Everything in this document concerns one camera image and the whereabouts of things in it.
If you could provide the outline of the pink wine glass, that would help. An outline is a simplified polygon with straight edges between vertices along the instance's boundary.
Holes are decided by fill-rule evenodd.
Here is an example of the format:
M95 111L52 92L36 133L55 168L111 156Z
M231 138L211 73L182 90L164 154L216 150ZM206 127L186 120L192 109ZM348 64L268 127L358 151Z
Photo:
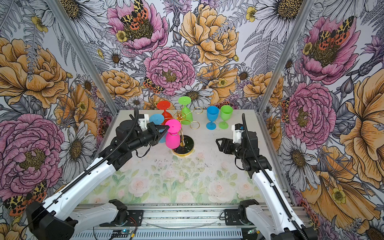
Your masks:
M168 133L166 135L166 146L169 149L176 149L180 146L180 135L179 131L181 130L181 123L178 120L172 119L166 122L166 126L168 126Z

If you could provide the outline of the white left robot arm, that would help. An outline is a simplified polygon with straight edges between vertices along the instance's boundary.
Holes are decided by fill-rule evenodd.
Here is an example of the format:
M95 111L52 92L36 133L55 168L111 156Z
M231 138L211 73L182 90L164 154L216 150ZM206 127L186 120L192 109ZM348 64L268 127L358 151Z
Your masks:
M84 172L42 203L32 202L26 208L30 232L39 240L69 240L74 234L97 225L123 226L130 222L128 207L119 200L77 213L74 209L95 187L128 162L133 152L157 145L170 128L153 122L146 127L142 130L138 119L121 122L111 144Z

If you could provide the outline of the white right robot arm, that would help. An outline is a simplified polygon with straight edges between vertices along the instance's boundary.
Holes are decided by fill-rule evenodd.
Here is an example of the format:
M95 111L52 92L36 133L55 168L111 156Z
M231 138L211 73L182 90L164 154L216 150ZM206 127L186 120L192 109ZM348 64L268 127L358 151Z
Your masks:
M243 169L262 192L269 209L267 214L255 200L239 204L243 223L253 224L266 240L316 240L316 231L305 226L294 212L275 178L267 158L260 154L255 132L234 131L234 138L216 140L220 152L241 160Z

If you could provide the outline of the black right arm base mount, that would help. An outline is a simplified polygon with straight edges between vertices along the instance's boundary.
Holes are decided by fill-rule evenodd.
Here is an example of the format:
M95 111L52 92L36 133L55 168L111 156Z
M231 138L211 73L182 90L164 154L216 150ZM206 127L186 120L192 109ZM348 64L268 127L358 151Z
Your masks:
M248 220L241 218L239 210L225 209L219 216L220 221L224 221L226 226L253 226Z

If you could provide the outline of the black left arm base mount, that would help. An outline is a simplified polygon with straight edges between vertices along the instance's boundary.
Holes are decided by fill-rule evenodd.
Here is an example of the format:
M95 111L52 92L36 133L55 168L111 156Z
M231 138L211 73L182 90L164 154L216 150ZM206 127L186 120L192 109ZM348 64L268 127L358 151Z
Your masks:
M111 223L103 223L99 227L140 227L143 215L143 210L127 210L122 215L118 214Z

